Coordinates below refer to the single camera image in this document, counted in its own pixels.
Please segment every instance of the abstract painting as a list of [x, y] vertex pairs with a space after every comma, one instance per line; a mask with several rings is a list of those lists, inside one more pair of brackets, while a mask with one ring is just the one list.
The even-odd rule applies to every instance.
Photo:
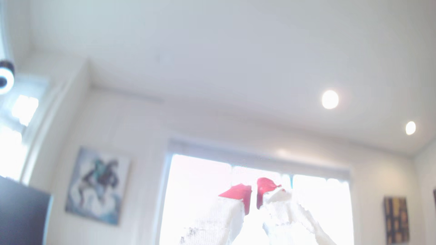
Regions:
[[80, 148], [65, 210], [117, 225], [129, 164], [127, 157]]
[[387, 244], [409, 241], [409, 218], [406, 198], [385, 197]]

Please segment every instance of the webcam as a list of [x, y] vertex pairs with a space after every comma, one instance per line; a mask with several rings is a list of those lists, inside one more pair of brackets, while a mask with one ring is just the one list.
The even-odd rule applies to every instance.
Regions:
[[15, 68], [12, 62], [0, 61], [0, 95], [9, 92], [14, 85]]

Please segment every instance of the white ceiling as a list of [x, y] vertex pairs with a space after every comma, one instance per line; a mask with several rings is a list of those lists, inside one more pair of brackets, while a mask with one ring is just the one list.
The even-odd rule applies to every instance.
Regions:
[[436, 134], [433, 0], [32, 0], [31, 11], [34, 46], [89, 56], [99, 85], [408, 155]]

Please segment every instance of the bright window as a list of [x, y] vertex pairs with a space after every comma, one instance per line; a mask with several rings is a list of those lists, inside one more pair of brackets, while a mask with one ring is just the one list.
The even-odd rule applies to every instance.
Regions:
[[37, 128], [34, 115], [48, 85], [30, 78], [16, 80], [10, 92], [0, 95], [0, 176], [19, 180]]
[[183, 227], [204, 212], [214, 197], [232, 185], [252, 186], [250, 213], [233, 245], [268, 245], [260, 211], [256, 208], [257, 179], [267, 177], [285, 189], [294, 188], [298, 200], [313, 213], [337, 245], [353, 245], [350, 191], [347, 182], [303, 175], [283, 174], [232, 166], [227, 163], [174, 155], [163, 208], [160, 244], [178, 244]]

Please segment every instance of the black monitor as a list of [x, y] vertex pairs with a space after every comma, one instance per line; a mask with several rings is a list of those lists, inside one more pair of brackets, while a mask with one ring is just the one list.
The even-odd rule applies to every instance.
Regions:
[[44, 245], [52, 198], [0, 177], [0, 244]]

